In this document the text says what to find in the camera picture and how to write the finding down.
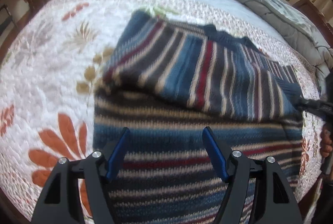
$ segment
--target black garment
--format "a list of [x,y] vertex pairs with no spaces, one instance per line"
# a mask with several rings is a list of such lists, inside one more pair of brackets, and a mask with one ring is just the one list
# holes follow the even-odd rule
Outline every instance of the black garment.
[[324,182],[311,224],[333,223],[333,181]]

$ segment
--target bed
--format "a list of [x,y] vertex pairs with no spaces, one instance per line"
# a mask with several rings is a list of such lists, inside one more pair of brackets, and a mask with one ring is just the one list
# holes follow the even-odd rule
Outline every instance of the bed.
[[[316,69],[237,0],[52,0],[20,32],[0,71],[0,187],[28,220],[57,159],[93,152],[94,84],[139,8],[247,36],[271,59],[297,69],[305,98],[319,98]],[[321,165],[323,122],[311,114],[303,117],[301,170],[293,182],[297,201]],[[131,161],[127,155],[125,162]],[[85,219],[93,223],[82,182],[80,194]]]

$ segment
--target mattress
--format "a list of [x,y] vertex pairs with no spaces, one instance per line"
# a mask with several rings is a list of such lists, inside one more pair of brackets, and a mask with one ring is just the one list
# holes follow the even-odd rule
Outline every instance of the mattress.
[[[235,0],[52,0],[20,32],[0,70],[0,187],[27,219],[57,159],[83,159],[93,151],[94,85],[138,8],[162,11],[181,21],[213,23],[235,37],[247,36],[271,59],[297,69],[305,98],[319,98],[308,62]],[[303,115],[297,200],[311,188],[321,165],[323,122]],[[149,158],[126,155],[125,162],[140,157]],[[121,171],[121,176],[126,174],[130,173]],[[93,223],[82,181],[80,193],[85,219]]]

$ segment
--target black metal frame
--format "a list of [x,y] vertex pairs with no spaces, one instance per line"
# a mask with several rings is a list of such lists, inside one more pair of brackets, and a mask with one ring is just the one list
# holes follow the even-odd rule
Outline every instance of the black metal frame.
[[[78,179],[85,179],[88,200],[96,224],[119,223],[110,206],[107,184],[121,168],[130,131],[124,128],[119,142],[109,143],[86,159],[59,159],[37,201],[33,224],[83,224]],[[289,183],[273,157],[264,161],[247,158],[218,140],[212,130],[203,130],[203,142],[219,177],[228,187],[215,224],[238,224],[250,178],[256,187],[250,224],[301,224],[301,214]]]

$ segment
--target striped sweater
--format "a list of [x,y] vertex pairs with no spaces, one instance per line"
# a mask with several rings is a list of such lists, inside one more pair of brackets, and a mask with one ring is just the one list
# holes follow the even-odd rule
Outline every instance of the striped sweater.
[[[247,156],[273,155],[292,187],[300,168],[301,95],[292,66],[265,57],[248,38],[213,25],[132,15],[95,92],[94,148],[131,130],[123,169],[109,186],[122,223],[210,223],[226,186],[201,133]],[[254,195],[250,181],[241,223]]]

